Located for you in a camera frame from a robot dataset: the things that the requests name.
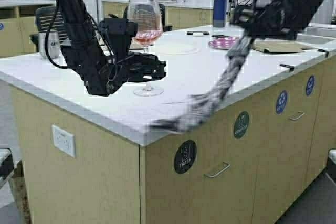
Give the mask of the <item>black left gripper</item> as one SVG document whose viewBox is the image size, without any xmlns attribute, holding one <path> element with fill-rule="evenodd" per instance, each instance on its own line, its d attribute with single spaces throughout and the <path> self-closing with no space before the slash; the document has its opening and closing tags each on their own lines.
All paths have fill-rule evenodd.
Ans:
<svg viewBox="0 0 336 224">
<path fill-rule="evenodd" d="M 108 52 L 111 53 L 110 70 L 106 80 L 108 94 L 116 93 L 126 82 L 159 81 L 166 77 L 166 62 L 150 53 L 132 52 L 132 39 L 138 33 L 138 24 L 126 18 L 104 18 L 98 29 Z"/>
</svg>

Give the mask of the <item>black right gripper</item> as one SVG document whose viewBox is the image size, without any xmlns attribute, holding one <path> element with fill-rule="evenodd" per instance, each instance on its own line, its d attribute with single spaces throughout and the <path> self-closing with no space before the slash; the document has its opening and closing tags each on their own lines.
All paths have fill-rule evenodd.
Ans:
<svg viewBox="0 0 336 224">
<path fill-rule="evenodd" d="M 229 20 L 244 34 L 255 39 L 296 40 L 297 32 L 286 24 L 286 12 L 273 6 L 252 8 L 238 6 Z"/>
</svg>

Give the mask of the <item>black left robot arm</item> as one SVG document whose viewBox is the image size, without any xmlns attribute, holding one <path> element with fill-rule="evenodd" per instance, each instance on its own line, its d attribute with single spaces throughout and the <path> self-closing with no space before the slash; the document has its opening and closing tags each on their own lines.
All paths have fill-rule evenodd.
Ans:
<svg viewBox="0 0 336 224">
<path fill-rule="evenodd" d="M 166 77 L 166 63 L 150 53 L 131 52 L 139 23 L 109 17 L 96 23 L 83 0 L 56 0 L 68 39 L 61 45 L 64 68 L 76 72 L 90 95 L 107 97 L 126 82 Z"/>
</svg>

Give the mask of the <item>robot base right corner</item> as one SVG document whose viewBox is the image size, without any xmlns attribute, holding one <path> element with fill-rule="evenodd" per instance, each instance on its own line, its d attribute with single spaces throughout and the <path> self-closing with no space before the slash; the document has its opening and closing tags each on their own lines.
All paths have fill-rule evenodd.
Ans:
<svg viewBox="0 0 336 224">
<path fill-rule="evenodd" d="M 326 174 L 329 179 L 335 184 L 335 149 L 331 149 L 328 153 Z"/>
</svg>

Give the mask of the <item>robot base left corner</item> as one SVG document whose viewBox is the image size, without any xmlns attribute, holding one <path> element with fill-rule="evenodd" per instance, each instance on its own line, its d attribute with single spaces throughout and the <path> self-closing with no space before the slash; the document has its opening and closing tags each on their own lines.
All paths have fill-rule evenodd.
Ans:
<svg viewBox="0 0 336 224">
<path fill-rule="evenodd" d="M 1 188 L 4 187 L 4 185 L 9 181 L 13 174 L 13 153 L 10 148 L 1 148 Z"/>
</svg>

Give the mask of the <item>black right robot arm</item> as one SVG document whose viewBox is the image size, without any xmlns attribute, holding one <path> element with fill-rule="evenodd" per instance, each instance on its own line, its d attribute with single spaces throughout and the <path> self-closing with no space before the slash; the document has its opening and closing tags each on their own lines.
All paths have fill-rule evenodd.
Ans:
<svg viewBox="0 0 336 224">
<path fill-rule="evenodd" d="M 230 24 L 253 39 L 295 40 L 324 0 L 252 0 L 234 9 Z"/>
</svg>

